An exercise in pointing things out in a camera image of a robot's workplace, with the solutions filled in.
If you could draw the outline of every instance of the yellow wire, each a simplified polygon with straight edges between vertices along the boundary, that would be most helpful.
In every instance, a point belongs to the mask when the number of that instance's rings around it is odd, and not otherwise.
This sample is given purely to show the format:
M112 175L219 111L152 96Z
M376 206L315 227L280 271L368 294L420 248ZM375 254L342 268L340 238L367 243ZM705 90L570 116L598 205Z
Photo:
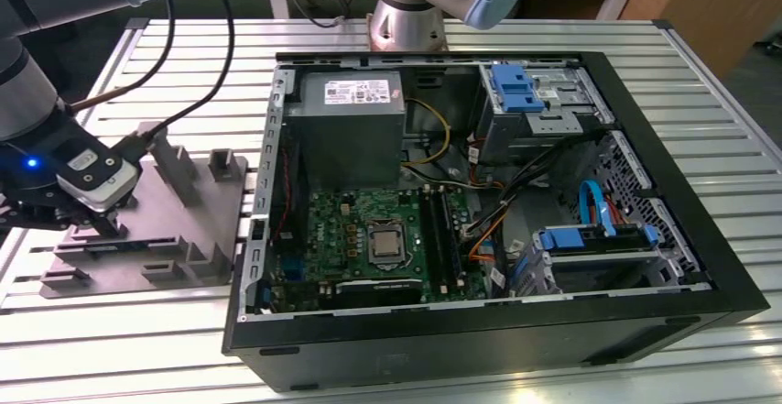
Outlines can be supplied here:
M442 116L442 114L438 112L438 110L432 108L428 104L426 104L418 99L407 99L407 101L420 104L435 115L435 117L438 117L438 120L440 120L442 123L442 127L444 128L444 142L442 143L442 149L438 151L438 153L428 158L402 162L402 166L414 166L415 164L427 164L442 154L444 154L444 152L448 150L448 145L451 144L451 126L448 126L448 122Z
M491 226L486 229L484 235L480 236L480 239L478 239L478 242L475 243L475 246L472 247L472 250L470 250L470 259L476 258L478 255L475 255L475 252L478 251L478 248L480 248L480 244L484 242L484 240L488 238L488 236L491 235L491 232L495 231L495 229L498 228L499 223L502 222L502 220L504 219L504 217L508 215L508 213L503 213L502 216L498 218L498 220L491 224Z

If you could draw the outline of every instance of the white table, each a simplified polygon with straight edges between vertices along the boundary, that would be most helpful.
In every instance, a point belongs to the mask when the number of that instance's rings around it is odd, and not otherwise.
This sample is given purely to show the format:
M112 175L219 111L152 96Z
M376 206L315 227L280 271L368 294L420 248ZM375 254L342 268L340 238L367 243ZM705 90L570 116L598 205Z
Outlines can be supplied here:
M782 395L782 153L674 32L647 22L512 21L487 32L446 25L452 50L597 50L613 62L773 308L625 366L542 371L294 394L308 402L702 402ZM170 128L195 156L232 147L259 163L278 51L367 49L366 26L239 21L238 60L215 101ZM128 29L93 93L152 66L166 21ZM85 115L111 144L138 123L200 98L223 65L226 26L180 21L171 61L148 85ZM254 174L247 189L254 189ZM248 230L242 220L239 235ZM65 300L37 295L60 233L13 230L0 250L0 402L224 403L286 397L220 353L228 287Z

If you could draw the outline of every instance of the blue led light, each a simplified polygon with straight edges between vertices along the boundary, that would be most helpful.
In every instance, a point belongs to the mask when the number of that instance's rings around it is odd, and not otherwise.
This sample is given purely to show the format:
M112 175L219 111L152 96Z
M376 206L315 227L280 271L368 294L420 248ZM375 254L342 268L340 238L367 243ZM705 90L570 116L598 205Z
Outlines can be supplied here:
M40 166L40 160L37 158L31 157L24 161L24 165L28 169L37 169L37 167Z

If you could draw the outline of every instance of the cpu socket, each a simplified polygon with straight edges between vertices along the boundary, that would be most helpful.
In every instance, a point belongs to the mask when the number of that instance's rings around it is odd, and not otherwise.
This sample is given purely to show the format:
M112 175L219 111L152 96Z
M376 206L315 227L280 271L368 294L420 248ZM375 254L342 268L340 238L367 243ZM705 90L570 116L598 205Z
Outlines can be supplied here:
M402 224L370 224L370 263L390 265L404 262L404 227Z

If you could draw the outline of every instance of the floor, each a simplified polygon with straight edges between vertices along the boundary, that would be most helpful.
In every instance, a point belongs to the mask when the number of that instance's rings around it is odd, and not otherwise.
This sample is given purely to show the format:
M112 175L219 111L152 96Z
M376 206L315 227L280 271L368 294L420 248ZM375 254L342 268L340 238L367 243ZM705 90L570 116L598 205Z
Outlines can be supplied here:
M231 4L239 18L271 17L268 0L231 0ZM316 17L335 16L334 0L303 0L303 4L310 6ZM178 17L224 17L219 0L176 0L176 5ZM374 0L351 0L352 16L366 15L372 6ZM67 101L80 100L89 92L131 17L164 18L163 0L95 16L25 38L25 44ZM757 46L723 83L773 141L782 145L782 54L770 56L765 54L763 46Z
M754 47L723 83L773 141L782 146L782 54Z

